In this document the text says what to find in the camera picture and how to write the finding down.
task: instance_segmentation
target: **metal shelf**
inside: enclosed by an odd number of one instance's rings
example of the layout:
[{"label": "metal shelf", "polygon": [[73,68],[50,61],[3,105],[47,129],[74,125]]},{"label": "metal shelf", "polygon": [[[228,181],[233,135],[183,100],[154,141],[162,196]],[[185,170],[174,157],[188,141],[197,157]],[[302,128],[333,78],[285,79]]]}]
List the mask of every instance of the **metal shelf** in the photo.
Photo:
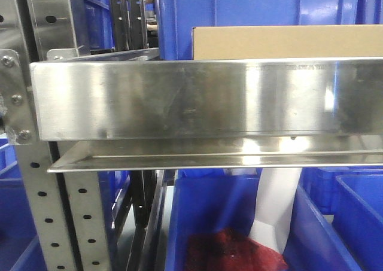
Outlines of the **metal shelf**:
[{"label": "metal shelf", "polygon": [[382,136],[136,139],[79,142],[49,172],[240,166],[381,165]]}]

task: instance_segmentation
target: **blue storage crate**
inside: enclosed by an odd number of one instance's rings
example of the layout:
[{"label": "blue storage crate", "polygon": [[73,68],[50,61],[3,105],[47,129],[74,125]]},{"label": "blue storage crate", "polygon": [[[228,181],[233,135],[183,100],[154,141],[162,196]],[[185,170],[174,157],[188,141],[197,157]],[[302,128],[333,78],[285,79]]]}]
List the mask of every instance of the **blue storage crate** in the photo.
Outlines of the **blue storage crate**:
[{"label": "blue storage crate", "polygon": [[46,270],[21,179],[0,179],[0,271]]},{"label": "blue storage crate", "polygon": [[113,47],[109,0],[84,0],[85,15],[92,50]]},{"label": "blue storage crate", "polygon": [[[183,270],[190,235],[226,227],[249,234],[258,184],[254,176],[176,180],[165,271]],[[361,270],[300,187],[284,257],[290,270]]]},{"label": "blue storage crate", "polygon": [[383,23],[382,0],[359,0],[357,24]]},{"label": "blue storage crate", "polygon": [[178,177],[205,177],[205,176],[222,176],[225,175],[223,168],[191,168],[179,169]]},{"label": "blue storage crate", "polygon": [[0,145],[0,170],[16,162],[16,154],[12,145],[3,139]]},{"label": "blue storage crate", "polygon": [[338,208],[337,176],[375,173],[383,173],[383,166],[303,168],[299,183],[322,214],[328,215]]},{"label": "blue storage crate", "polygon": [[383,176],[339,176],[333,226],[365,271],[383,268]]},{"label": "blue storage crate", "polygon": [[113,204],[122,188],[129,185],[129,171],[103,171],[100,176],[109,180],[110,203]]},{"label": "blue storage crate", "polygon": [[196,26],[354,24],[358,0],[159,0],[161,57],[192,59]]}]

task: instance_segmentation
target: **hex bolt head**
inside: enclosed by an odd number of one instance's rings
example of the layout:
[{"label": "hex bolt head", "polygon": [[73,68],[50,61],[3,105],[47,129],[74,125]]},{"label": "hex bolt head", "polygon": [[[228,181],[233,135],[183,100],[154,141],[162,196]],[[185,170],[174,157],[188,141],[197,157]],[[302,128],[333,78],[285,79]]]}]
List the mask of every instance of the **hex bolt head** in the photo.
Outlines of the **hex bolt head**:
[{"label": "hex bolt head", "polygon": [[21,132],[19,132],[19,137],[22,140],[27,141],[29,138],[31,138],[31,132],[27,129],[22,130]]},{"label": "hex bolt head", "polygon": [[4,66],[8,68],[12,68],[14,66],[14,59],[11,56],[2,57],[1,62]]},{"label": "hex bolt head", "polygon": [[21,105],[23,102],[23,97],[20,95],[12,95],[11,99],[14,105]]}]

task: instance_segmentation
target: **cardboard box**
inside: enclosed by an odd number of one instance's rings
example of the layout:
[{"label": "cardboard box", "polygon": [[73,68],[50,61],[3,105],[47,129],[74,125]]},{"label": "cardboard box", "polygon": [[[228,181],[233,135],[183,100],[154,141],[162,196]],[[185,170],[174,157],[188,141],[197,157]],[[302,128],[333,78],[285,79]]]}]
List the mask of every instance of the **cardboard box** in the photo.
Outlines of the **cardboard box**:
[{"label": "cardboard box", "polygon": [[198,27],[194,60],[381,57],[383,25]]}]

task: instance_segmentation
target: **metal rack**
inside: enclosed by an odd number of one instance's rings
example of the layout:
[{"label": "metal rack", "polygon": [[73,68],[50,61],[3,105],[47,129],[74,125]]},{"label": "metal rack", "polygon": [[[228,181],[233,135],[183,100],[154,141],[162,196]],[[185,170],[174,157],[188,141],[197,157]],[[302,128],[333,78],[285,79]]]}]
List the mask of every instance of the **metal rack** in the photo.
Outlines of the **metal rack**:
[{"label": "metal rack", "polygon": [[[111,0],[119,52],[89,56],[82,0],[26,3],[0,0],[1,108],[49,271],[153,270],[176,168],[383,162],[383,59],[162,62],[128,51],[147,39],[125,0]],[[123,214],[101,170],[135,170]]]}]

